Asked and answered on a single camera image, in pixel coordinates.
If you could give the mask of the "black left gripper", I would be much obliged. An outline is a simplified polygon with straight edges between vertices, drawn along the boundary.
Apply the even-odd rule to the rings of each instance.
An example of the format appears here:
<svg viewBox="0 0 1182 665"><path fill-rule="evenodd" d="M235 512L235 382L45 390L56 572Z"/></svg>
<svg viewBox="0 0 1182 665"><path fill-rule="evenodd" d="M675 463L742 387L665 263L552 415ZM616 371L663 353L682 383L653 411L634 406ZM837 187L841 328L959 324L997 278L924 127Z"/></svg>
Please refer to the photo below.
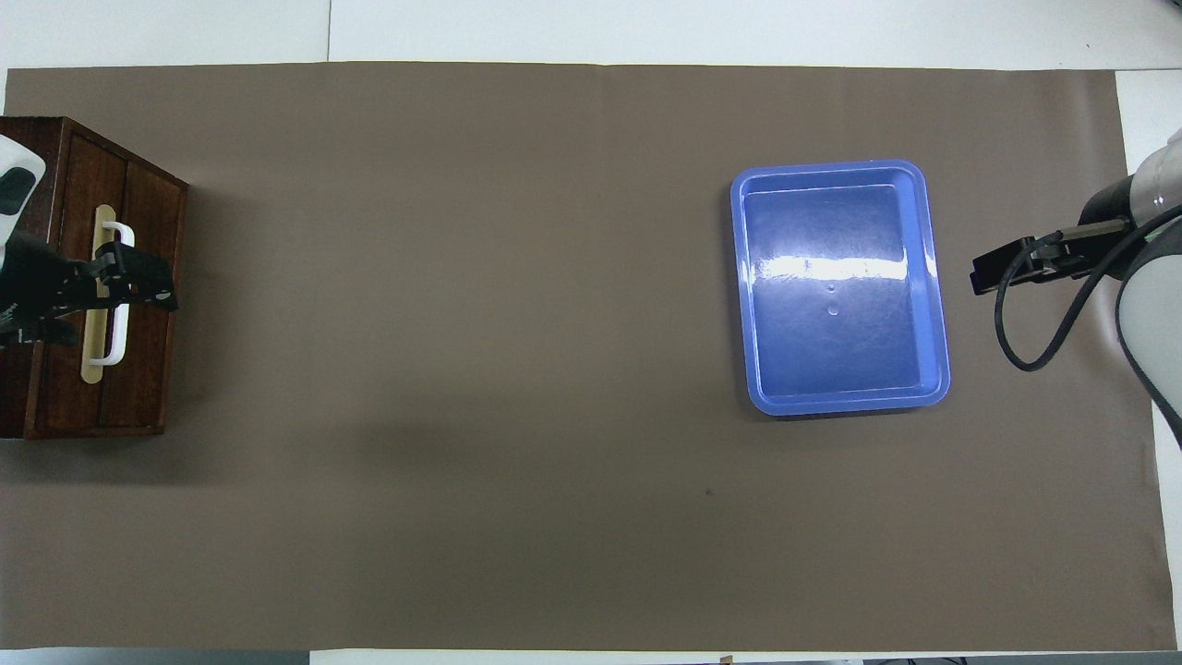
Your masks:
<svg viewBox="0 0 1182 665"><path fill-rule="evenodd" d="M103 282L102 295L97 294L96 279ZM92 308L180 308L173 268L156 254L126 243L104 243L93 261L67 260L40 237L12 233L5 243L1 274L4 348L34 343L79 345L78 328L64 317L91 301Z"/></svg>

